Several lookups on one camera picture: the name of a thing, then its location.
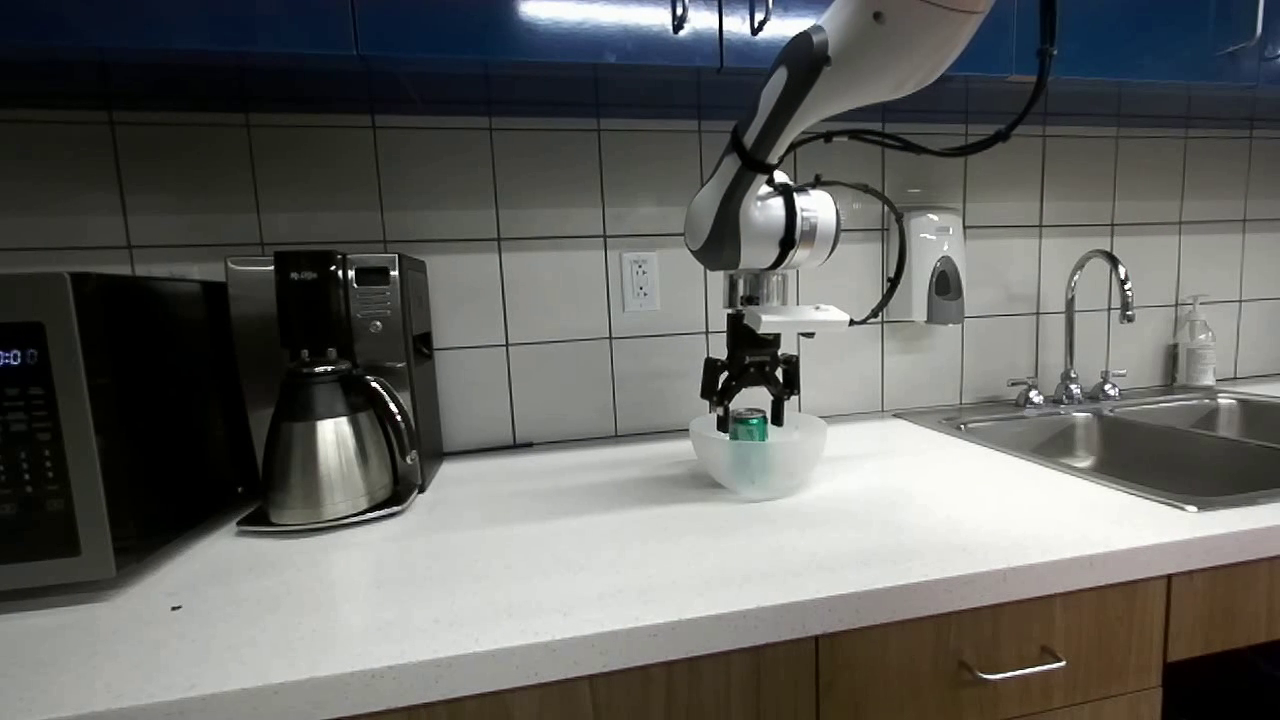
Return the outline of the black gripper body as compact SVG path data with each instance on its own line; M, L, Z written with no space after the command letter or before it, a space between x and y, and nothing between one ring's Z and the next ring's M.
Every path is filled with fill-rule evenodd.
M759 335L738 311L731 311L729 351L703 362L701 396L731 400L745 389L791 400L798 391L798 362L787 358L777 335Z

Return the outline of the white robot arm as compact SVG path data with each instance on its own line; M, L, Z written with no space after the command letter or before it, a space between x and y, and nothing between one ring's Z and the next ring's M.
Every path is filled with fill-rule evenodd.
M731 432L731 400L768 391L765 421L787 423L798 362L784 332L851 329L835 303L796 303L784 275L835 251L841 207L822 188L784 174L787 148L841 113L902 100L936 85L967 48L992 0L831 0L773 62L752 113L731 130L710 176L683 218L683 246L724 271L729 351L707 358L701 400L715 432Z

